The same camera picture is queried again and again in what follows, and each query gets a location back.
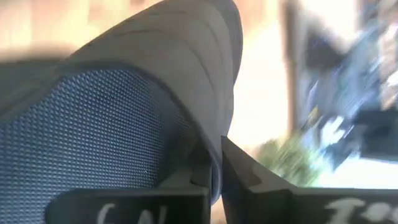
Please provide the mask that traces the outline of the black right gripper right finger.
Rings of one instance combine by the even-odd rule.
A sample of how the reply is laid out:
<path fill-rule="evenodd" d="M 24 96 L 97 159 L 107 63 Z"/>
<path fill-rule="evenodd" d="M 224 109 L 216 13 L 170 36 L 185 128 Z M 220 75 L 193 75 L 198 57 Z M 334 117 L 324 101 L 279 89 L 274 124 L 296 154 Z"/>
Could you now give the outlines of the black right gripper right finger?
<path fill-rule="evenodd" d="M 266 169 L 226 136 L 222 199 L 228 223 L 397 223 L 397 191 L 305 188 Z"/>

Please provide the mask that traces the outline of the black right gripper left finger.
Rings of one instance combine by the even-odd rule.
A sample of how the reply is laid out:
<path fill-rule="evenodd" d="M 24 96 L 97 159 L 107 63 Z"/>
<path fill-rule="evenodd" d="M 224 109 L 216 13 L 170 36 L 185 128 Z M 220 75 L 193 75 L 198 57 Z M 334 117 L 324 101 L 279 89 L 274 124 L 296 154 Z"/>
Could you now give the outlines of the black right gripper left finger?
<path fill-rule="evenodd" d="M 204 224 L 210 221 L 212 162 L 197 147 L 153 189 L 76 189 L 45 209 L 48 224 Z"/>

